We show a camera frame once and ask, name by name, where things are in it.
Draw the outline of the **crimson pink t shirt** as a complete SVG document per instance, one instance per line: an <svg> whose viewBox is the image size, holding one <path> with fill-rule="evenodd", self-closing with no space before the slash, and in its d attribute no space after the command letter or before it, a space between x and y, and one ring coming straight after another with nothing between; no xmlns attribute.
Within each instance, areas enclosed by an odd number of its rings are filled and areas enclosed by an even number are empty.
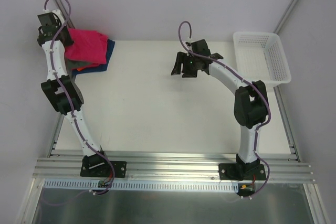
<svg viewBox="0 0 336 224"><path fill-rule="evenodd" d="M91 46L95 30L69 29L74 41L72 46L66 47L65 57L74 61L86 61L91 63Z"/></svg>

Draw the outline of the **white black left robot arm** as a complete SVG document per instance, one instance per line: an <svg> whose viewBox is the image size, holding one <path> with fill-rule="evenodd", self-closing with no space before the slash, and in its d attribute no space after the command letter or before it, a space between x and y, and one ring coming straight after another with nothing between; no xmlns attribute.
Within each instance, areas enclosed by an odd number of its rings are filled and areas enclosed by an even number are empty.
<svg viewBox="0 0 336 224"><path fill-rule="evenodd" d="M83 114L82 94L66 69L65 46L73 43L66 20L58 9L46 9L38 15L38 19L40 27L37 42L47 62L47 79L41 83L42 91L54 110L63 115L75 131L83 152L83 169L104 176L110 170L110 163L89 132Z"/></svg>

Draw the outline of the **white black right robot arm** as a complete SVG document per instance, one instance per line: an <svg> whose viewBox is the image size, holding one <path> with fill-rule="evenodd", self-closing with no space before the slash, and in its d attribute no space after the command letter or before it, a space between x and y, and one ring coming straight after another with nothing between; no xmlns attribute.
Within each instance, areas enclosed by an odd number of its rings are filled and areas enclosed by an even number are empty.
<svg viewBox="0 0 336 224"><path fill-rule="evenodd" d="M178 52L171 75L196 78L198 72L220 81L234 95L234 117L240 125L240 147L234 163L218 166L221 180L265 181L264 164L258 155L259 130L269 118L266 85L245 80L223 56L211 53L205 40L186 43L187 52Z"/></svg>

